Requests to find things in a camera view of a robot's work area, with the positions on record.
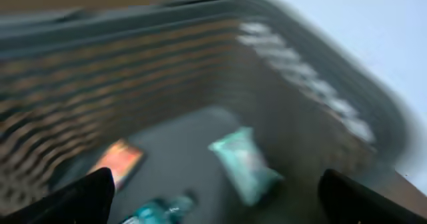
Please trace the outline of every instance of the laundry basket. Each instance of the laundry basket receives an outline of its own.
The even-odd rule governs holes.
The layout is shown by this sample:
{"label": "laundry basket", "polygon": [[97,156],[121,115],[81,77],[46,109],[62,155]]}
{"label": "laundry basket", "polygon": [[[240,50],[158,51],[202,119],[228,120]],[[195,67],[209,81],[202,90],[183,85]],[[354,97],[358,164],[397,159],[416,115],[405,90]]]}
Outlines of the laundry basket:
{"label": "laundry basket", "polygon": [[[181,0],[0,20],[0,212],[84,176],[120,138],[146,160],[110,223],[191,189],[188,223],[321,222],[326,168],[381,174],[407,144],[396,104],[268,0]],[[286,180],[247,208],[207,146],[241,126]]]}

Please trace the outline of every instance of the basket bottom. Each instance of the basket bottom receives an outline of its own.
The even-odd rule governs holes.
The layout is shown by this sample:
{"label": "basket bottom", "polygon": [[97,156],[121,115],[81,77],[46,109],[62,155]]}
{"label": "basket bottom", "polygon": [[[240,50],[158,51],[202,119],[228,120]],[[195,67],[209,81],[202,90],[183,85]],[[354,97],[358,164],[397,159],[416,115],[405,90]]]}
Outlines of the basket bottom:
{"label": "basket bottom", "polygon": [[[240,123],[233,113],[209,106],[129,136],[129,143],[144,150],[146,156],[115,196],[108,223],[119,223],[151,199],[171,199],[187,190],[197,198],[197,207],[185,218],[188,224],[305,223],[310,220],[322,223],[316,190],[307,191],[288,179],[280,192],[274,193],[277,196],[268,206],[243,206],[222,164],[207,148],[238,127]],[[61,183],[87,173],[107,147],[73,160],[73,167]]]}

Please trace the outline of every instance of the snack bag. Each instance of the snack bag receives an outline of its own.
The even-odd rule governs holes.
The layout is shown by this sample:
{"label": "snack bag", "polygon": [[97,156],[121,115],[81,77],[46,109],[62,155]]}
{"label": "snack bag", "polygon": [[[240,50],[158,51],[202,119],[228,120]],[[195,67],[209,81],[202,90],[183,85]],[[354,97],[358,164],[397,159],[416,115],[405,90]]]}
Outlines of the snack bag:
{"label": "snack bag", "polygon": [[267,167],[252,141],[252,129],[241,127],[209,146],[220,158],[240,198],[246,205],[256,204],[270,187],[283,177]]}

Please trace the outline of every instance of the plastic water bottle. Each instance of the plastic water bottle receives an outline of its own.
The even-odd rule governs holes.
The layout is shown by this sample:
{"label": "plastic water bottle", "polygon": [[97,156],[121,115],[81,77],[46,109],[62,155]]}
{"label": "plastic water bottle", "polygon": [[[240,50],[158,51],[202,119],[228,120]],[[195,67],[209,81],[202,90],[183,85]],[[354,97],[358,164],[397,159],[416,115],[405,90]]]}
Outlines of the plastic water bottle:
{"label": "plastic water bottle", "polygon": [[194,208],[194,200],[186,195],[176,197],[169,205],[156,199],[140,207],[121,224],[178,224]]}

